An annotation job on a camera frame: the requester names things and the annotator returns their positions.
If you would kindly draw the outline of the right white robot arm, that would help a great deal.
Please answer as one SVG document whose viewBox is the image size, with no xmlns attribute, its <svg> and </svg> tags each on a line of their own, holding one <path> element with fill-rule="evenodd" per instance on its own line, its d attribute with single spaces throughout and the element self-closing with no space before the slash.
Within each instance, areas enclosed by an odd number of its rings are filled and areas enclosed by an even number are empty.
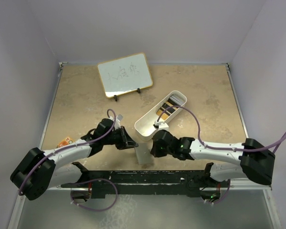
<svg viewBox="0 0 286 229">
<path fill-rule="evenodd" d="M 176 138 L 166 130 L 153 137 L 151 155 L 172 155 L 179 160 L 211 160 L 203 174 L 203 183 L 213 187 L 228 179 L 248 178 L 252 182 L 269 186 L 275 163 L 275 154 L 258 141 L 247 138 L 244 143 L 201 143 L 193 137 Z"/>
</svg>

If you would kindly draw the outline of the white oblong plastic tray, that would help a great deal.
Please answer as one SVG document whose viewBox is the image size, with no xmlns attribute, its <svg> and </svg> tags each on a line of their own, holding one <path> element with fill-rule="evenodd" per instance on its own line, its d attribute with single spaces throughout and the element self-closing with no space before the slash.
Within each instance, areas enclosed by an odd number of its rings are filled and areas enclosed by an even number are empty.
<svg viewBox="0 0 286 229">
<path fill-rule="evenodd" d="M 143 141 L 149 141 L 160 129 L 168 129 L 168 123 L 185 107 L 187 97 L 180 91 L 170 92 L 150 111 L 135 122 L 134 128 Z"/>
</svg>

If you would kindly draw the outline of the grey card holder wallet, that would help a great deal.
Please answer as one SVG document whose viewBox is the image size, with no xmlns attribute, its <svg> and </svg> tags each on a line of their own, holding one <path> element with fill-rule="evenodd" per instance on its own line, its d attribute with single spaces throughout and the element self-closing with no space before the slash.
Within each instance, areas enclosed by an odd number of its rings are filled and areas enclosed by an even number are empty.
<svg viewBox="0 0 286 229">
<path fill-rule="evenodd" d="M 135 148 L 135 154 L 139 165 L 153 164 L 153 157 L 150 154 L 147 143 L 139 143 Z"/>
</svg>

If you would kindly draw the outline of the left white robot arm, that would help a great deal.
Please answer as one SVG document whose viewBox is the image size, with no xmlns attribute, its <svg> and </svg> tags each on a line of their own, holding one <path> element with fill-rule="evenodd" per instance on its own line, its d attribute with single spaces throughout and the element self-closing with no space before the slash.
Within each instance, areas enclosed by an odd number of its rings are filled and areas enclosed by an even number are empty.
<svg viewBox="0 0 286 229">
<path fill-rule="evenodd" d="M 107 145 L 125 150 L 137 147 L 138 143 L 128 135 L 124 126 L 105 118 L 96 128 L 69 145 L 44 151 L 32 148 L 12 172 L 10 180 L 19 189 L 18 194 L 29 200 L 39 198 L 47 189 L 57 185 L 74 183 L 83 187 L 89 176 L 76 161 L 101 152 Z"/>
</svg>

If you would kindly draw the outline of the gold black striped card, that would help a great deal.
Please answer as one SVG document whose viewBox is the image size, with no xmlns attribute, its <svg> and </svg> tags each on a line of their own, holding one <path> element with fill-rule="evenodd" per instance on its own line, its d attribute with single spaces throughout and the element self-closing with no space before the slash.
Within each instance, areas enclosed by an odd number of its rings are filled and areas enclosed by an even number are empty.
<svg viewBox="0 0 286 229">
<path fill-rule="evenodd" d="M 164 102 L 163 105 L 159 108 L 156 114 L 163 120 L 166 120 L 169 116 L 171 116 L 176 110 L 177 107 L 174 107 L 168 101 Z"/>
</svg>

